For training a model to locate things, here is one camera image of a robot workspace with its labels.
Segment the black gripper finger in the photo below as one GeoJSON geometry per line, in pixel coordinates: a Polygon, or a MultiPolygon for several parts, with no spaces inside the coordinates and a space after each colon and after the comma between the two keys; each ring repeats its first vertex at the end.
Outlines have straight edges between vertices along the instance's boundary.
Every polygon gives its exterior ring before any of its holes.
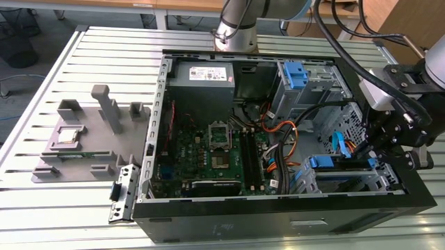
{"type": "Polygon", "coordinates": [[[392,144],[392,139],[400,133],[400,125],[395,111],[368,109],[364,116],[365,139],[355,150],[355,158],[361,159],[371,151],[379,155],[392,144]]]}
{"type": "Polygon", "coordinates": [[[415,147],[411,151],[380,151],[377,154],[380,161],[395,166],[401,166],[408,170],[433,169],[433,158],[427,146],[415,147]]]}

